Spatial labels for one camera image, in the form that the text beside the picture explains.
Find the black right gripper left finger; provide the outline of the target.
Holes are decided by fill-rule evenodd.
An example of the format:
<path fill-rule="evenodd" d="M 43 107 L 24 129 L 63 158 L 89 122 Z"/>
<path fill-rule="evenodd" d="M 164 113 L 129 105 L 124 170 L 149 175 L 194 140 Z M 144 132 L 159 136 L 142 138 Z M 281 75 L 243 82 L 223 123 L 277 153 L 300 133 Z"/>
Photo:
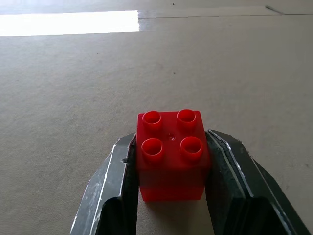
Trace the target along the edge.
<path fill-rule="evenodd" d="M 134 235 L 138 206 L 135 133 L 118 139 L 89 180 L 72 235 Z"/>

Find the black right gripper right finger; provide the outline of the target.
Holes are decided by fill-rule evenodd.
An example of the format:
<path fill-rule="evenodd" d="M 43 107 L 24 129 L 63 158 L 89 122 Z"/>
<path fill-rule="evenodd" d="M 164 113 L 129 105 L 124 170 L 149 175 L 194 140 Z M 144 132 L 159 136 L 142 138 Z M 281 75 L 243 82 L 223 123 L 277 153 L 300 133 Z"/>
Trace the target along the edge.
<path fill-rule="evenodd" d="M 216 235 L 308 235 L 276 180 L 231 135 L 206 131 L 212 168 L 205 195 Z"/>

